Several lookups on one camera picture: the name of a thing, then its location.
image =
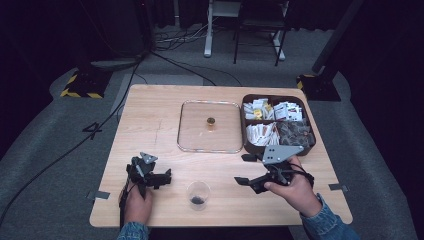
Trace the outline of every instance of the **clear plastic cup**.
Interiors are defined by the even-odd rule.
[[[190,203],[190,207],[195,211],[201,211],[205,209],[210,193],[211,189],[205,182],[192,182],[187,187],[187,197]]]

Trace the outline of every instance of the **cable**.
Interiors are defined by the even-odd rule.
[[[137,63],[137,66],[133,69],[133,72],[131,74],[131,78],[130,81],[128,83],[127,89],[125,90],[124,93],[124,97],[122,97],[121,101],[119,102],[118,106],[115,108],[115,110],[99,125],[97,126],[93,132],[91,132],[88,136],[86,136],[83,140],[81,140],[79,143],[77,143],[74,147],[72,147],[70,150],[68,150],[66,153],[64,153],[62,156],[60,156],[59,158],[57,158],[56,160],[54,160],[52,163],[50,163],[49,165],[47,165],[47,167],[43,168],[40,172],[38,172],[34,177],[32,177],[21,189],[19,189],[19,191],[13,196],[12,200],[9,201],[9,203],[7,204],[7,206],[5,207],[5,209],[3,210],[3,213],[1,215],[0,218],[0,229],[1,226],[3,224],[3,221],[6,217],[6,213],[9,210],[9,208],[12,206],[12,204],[15,202],[15,200],[19,197],[19,195],[35,180],[37,179],[41,174],[43,174],[45,171],[47,171],[50,167],[52,167],[53,165],[55,165],[56,163],[58,163],[60,160],[62,160],[63,158],[65,158],[67,155],[69,155],[71,152],[73,152],[75,149],[77,149],[79,146],[81,146],[85,141],[87,141],[89,138],[91,138],[92,135],[94,135],[104,124],[106,124],[111,118],[112,116],[115,114],[116,111],[118,111],[118,109],[120,108],[120,105],[122,104],[122,102],[125,99],[125,96],[128,94],[129,88],[131,87],[131,82],[132,79],[134,77],[135,71],[137,70],[138,66],[140,65],[140,63],[142,62],[142,60],[140,60]]]
[[[117,65],[112,65],[112,66],[107,66],[107,65],[101,65],[100,61],[99,62],[92,62],[91,65],[102,70],[102,71],[120,71],[120,70],[124,70],[130,67],[134,67],[135,65],[137,65],[137,63],[140,61],[140,57],[136,57],[133,61],[131,62],[127,62],[127,63],[122,63],[122,64],[117,64]]]
[[[188,69],[188,68],[186,68],[186,67],[183,67],[183,66],[181,66],[181,65],[178,65],[177,63],[174,63],[173,61],[169,60],[168,58],[163,57],[163,56],[161,56],[161,55],[159,55],[159,54],[157,54],[157,53],[155,53],[155,52],[153,52],[153,51],[150,51],[150,53],[151,53],[151,54],[153,54],[153,55],[155,55],[155,56],[156,56],[156,57],[158,57],[158,58],[161,58],[161,59],[163,59],[163,60],[165,60],[165,61],[167,61],[167,62],[169,62],[169,63],[171,63],[171,64],[173,64],[173,65],[175,65],[175,66],[177,66],[177,67],[180,67],[180,68],[182,68],[182,69],[184,69],[184,70],[187,70],[187,71],[189,71],[189,72],[191,72],[191,73],[193,73],[193,74],[195,74],[195,75],[197,75],[197,76],[199,76],[199,77],[202,77],[202,78],[203,78],[203,79],[205,79],[206,81],[208,81],[208,82],[212,83],[212,85],[216,86],[216,84],[215,84],[212,80],[210,80],[209,78],[207,78],[207,77],[205,77],[205,76],[203,76],[203,75],[201,75],[201,74],[199,74],[199,73],[196,73],[195,71],[190,70],[190,69]]]
[[[142,78],[142,79],[144,80],[144,82],[146,82],[146,84],[148,84],[148,83],[147,83],[147,80],[146,80],[143,76],[141,76],[140,74],[134,73],[134,75],[136,75],[136,76],[138,76],[138,77]],[[125,106],[125,104],[123,104],[122,106],[120,106],[120,107],[119,107],[119,109],[118,109],[118,111],[116,111],[116,122],[117,122],[118,124],[119,124],[119,111],[120,111],[121,109],[123,109],[123,108],[124,108],[124,106]]]
[[[219,17],[216,17],[215,19],[212,20],[212,23],[217,20]],[[162,40],[157,40],[156,43],[165,43],[165,42],[169,42],[169,46],[168,47],[156,47],[156,49],[158,51],[168,51],[168,50],[175,50],[178,47],[180,47],[181,45],[183,45],[184,43],[192,43],[197,41],[200,38],[204,38],[206,37],[206,35],[202,35],[199,37],[196,37],[196,35],[198,33],[200,33],[201,31],[204,31],[206,28],[208,27],[208,24],[202,26],[201,28],[199,28],[198,30],[195,30],[195,33],[193,33],[191,36],[188,35],[187,30],[186,33],[182,36],[177,37],[177,35],[181,32],[178,31],[177,34],[174,35],[174,37],[172,38],[166,38],[166,39],[162,39]]]
[[[234,79],[237,81],[237,83],[240,85],[240,87],[243,87],[243,85],[241,84],[241,82],[240,82],[240,81],[239,81],[236,77],[234,77],[231,73],[224,72],[224,71],[217,70],[217,69],[213,69],[213,68],[209,68],[209,67],[203,67],[203,66],[190,65],[190,64],[188,64],[188,63],[178,62],[178,61],[173,60],[173,59],[170,59],[170,58],[168,58],[168,59],[169,59],[170,61],[173,61],[173,62],[176,62],[176,63],[179,63],[179,64],[185,64],[185,65],[188,65],[188,66],[190,66],[190,67],[204,68],[204,69],[209,69],[209,70],[212,70],[212,71],[217,71],[217,72],[221,72],[221,73],[227,74],[227,75],[231,76],[232,78],[234,78]]]

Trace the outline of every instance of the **wooden table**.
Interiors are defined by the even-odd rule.
[[[338,183],[325,146],[302,91],[284,88],[209,87],[174,85],[133,85],[112,145],[99,191],[110,197],[96,199],[90,223],[96,227],[119,226],[119,194],[125,184],[126,164],[140,152],[157,156],[155,173],[172,169],[172,182],[154,190],[154,206],[147,223],[150,227],[187,226],[275,226],[300,225],[299,214],[287,202],[270,193],[255,194],[239,186],[234,177],[262,176],[262,163],[243,162],[244,149],[235,154],[183,152],[177,146],[181,106],[186,100],[234,102],[241,106],[247,94],[295,96],[305,104],[317,143],[304,157],[303,167],[315,177],[319,192],[345,223],[352,215]],[[203,211],[190,208],[187,186],[205,181],[212,194]]]

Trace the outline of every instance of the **person's right hand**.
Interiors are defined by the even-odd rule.
[[[288,159],[290,163],[301,167],[297,156]],[[299,170],[296,166],[292,166],[293,170]],[[289,186],[281,186],[277,183],[266,182],[265,188],[283,197],[294,209],[301,212],[305,217],[312,217],[318,214],[322,209],[322,204],[316,197],[312,187],[305,176],[294,174]]]

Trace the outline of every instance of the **sleeve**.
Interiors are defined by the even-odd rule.
[[[336,240],[360,239],[359,235],[349,225],[342,222],[340,216],[335,215],[318,193],[318,199],[322,202],[321,211],[313,217],[305,217],[300,214],[303,226],[312,239]]]
[[[148,240],[149,229],[138,222],[129,222],[122,227],[117,240]]]

